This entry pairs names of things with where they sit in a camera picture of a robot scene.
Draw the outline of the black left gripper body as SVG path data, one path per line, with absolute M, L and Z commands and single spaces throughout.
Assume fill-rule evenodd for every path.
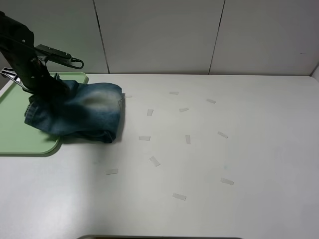
M 14 71 L 32 93 L 45 96 L 62 94 L 62 83 L 50 75 L 46 65 L 36 56 L 17 58 Z

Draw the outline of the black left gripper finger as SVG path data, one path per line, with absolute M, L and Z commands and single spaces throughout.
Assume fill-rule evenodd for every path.
M 70 99 L 77 93 L 77 82 L 74 80 L 62 80 L 58 73 L 51 76 L 49 98 Z
M 21 88 L 25 89 L 24 84 L 22 83 L 21 79 L 19 78 L 19 76 L 16 74 L 16 72 L 12 69 L 12 68 L 7 68 L 4 67 L 1 71 L 0 74 L 5 77 L 5 78 L 9 78 L 10 80 L 12 80 L 14 83 L 16 83 L 17 85 L 19 85 Z

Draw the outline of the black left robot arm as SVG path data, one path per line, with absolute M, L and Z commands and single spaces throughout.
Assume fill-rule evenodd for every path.
M 84 62 L 71 54 L 45 45 L 34 46 L 34 33 L 24 24 L 0 13 L 0 52 L 10 68 L 1 70 L 30 94 L 47 98 L 66 95 L 69 88 L 58 76 L 51 76 L 48 61 L 74 69 L 82 69 Z

